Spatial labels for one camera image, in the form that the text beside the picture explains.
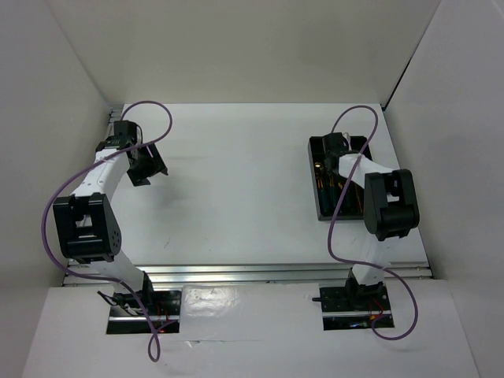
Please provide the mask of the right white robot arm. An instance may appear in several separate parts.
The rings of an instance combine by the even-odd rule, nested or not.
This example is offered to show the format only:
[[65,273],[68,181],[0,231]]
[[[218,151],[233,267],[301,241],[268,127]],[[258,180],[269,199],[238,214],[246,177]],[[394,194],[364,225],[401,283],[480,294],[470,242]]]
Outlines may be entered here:
[[343,291],[345,303],[360,309],[384,289],[387,251],[418,227],[420,212],[413,174],[391,169],[352,150],[340,132],[322,137],[326,171],[363,189],[362,212],[368,236],[352,263]]

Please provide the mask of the gold spoon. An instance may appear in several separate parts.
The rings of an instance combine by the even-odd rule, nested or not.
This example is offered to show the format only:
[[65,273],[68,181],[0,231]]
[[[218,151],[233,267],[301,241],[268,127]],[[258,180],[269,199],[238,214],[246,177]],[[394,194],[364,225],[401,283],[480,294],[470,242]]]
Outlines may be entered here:
[[323,168],[324,167],[320,162],[314,163],[314,173],[315,173],[315,180],[316,180],[316,186],[317,186],[317,195],[319,198],[319,204],[321,207],[321,211],[323,211],[325,208]]

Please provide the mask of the copper chopstick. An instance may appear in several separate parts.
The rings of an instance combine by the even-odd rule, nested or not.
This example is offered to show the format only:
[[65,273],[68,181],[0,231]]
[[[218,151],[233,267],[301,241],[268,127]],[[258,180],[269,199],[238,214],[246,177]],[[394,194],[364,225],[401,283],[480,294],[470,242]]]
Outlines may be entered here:
[[362,206],[362,199],[361,199],[361,188],[357,184],[355,184],[353,186],[353,192],[354,192],[357,211],[360,215],[362,215],[363,214],[363,206]]

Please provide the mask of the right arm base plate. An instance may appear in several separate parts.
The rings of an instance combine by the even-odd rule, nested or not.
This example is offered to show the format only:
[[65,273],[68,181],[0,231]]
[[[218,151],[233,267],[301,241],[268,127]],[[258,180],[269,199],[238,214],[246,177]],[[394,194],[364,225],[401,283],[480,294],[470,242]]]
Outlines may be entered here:
[[321,306],[325,331],[393,328],[394,318],[387,288],[377,295],[350,300],[344,287],[320,287],[319,295],[311,298]]

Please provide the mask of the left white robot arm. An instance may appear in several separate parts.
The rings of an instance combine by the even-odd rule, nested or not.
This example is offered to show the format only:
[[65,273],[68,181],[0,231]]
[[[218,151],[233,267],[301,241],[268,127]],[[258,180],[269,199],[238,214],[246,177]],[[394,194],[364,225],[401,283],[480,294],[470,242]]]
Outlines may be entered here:
[[[135,267],[122,250],[123,236],[113,213],[111,199],[123,176],[135,187],[146,186],[157,174],[169,174],[155,145],[143,146],[111,158],[113,153],[143,142],[142,129],[129,120],[113,123],[113,134],[99,143],[93,168],[69,196],[53,204],[54,219],[62,254],[87,265],[101,276],[114,278],[111,302],[138,314],[156,305],[156,294],[148,275]],[[122,283],[132,291],[129,292]]]

